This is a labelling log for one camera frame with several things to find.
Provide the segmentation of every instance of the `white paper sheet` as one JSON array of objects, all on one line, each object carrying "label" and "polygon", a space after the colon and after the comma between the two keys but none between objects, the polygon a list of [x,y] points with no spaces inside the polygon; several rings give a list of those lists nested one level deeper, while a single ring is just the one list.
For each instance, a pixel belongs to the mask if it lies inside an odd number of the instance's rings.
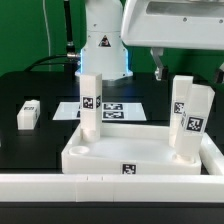
[{"label": "white paper sheet", "polygon": [[[53,120],[79,120],[79,102],[61,102]],[[102,120],[146,121],[141,103],[105,102],[102,105]]]}]

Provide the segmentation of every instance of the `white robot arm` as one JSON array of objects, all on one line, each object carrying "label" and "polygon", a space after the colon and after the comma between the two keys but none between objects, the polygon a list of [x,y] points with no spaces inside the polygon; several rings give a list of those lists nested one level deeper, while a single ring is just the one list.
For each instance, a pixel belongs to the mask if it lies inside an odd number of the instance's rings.
[{"label": "white robot arm", "polygon": [[161,79],[163,48],[224,49],[224,1],[127,0],[121,37],[127,45],[152,47]]},{"label": "white robot arm", "polygon": [[101,73],[104,81],[132,76],[128,70],[128,53],[120,37],[123,16],[120,0],[85,0],[85,4],[87,42],[76,75]]}]

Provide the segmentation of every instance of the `green wall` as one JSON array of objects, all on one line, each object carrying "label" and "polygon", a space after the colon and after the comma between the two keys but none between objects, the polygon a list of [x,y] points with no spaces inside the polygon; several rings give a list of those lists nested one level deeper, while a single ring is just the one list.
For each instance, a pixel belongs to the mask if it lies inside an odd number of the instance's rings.
[{"label": "green wall", "polygon": [[[78,50],[85,43],[84,0],[70,0],[73,33]],[[46,0],[52,38],[52,54],[65,53],[63,0]],[[23,70],[48,55],[42,0],[0,1],[0,75]],[[153,72],[149,49],[128,47],[134,72]],[[162,58],[172,73],[193,72],[212,82],[214,70],[224,61],[224,51],[166,49]],[[62,66],[53,67],[62,70]]]}]

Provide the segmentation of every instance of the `cable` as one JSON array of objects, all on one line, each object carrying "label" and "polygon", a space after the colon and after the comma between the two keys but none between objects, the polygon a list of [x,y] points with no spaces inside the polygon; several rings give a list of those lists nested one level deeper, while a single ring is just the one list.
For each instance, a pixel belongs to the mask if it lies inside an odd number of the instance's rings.
[{"label": "cable", "polygon": [[45,20],[45,26],[46,26],[46,31],[47,31],[48,55],[51,56],[51,36],[50,36],[50,31],[49,31],[47,10],[46,10],[46,1],[45,0],[43,0],[43,12],[44,12],[44,20]]},{"label": "cable", "polygon": [[49,61],[51,59],[57,59],[57,58],[67,58],[67,55],[64,55],[64,54],[58,54],[58,55],[53,55],[53,56],[49,56],[49,57],[46,57],[46,58],[42,58],[36,62],[34,62],[32,65],[30,65],[29,67],[27,67],[24,72],[29,72],[32,70],[33,67],[37,66],[38,64],[44,62],[44,61]]},{"label": "cable", "polygon": [[72,35],[72,20],[71,20],[71,9],[69,0],[64,0],[64,10],[65,10],[65,25],[67,36],[67,53],[75,52],[75,45],[73,42],[73,35]]},{"label": "cable", "polygon": [[68,62],[64,62],[64,63],[62,63],[62,62],[58,62],[58,63],[42,63],[42,64],[34,64],[34,65],[32,66],[31,69],[33,69],[34,67],[37,67],[37,66],[46,66],[46,65],[66,65],[66,64],[70,64],[70,63],[68,63]]}]

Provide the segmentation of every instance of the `small white box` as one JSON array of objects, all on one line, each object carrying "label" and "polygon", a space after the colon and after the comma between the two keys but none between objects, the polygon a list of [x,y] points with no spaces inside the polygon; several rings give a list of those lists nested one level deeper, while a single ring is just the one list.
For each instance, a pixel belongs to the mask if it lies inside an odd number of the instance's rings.
[{"label": "small white box", "polygon": [[34,129],[40,116],[40,102],[37,100],[26,101],[17,115],[19,130]]}]

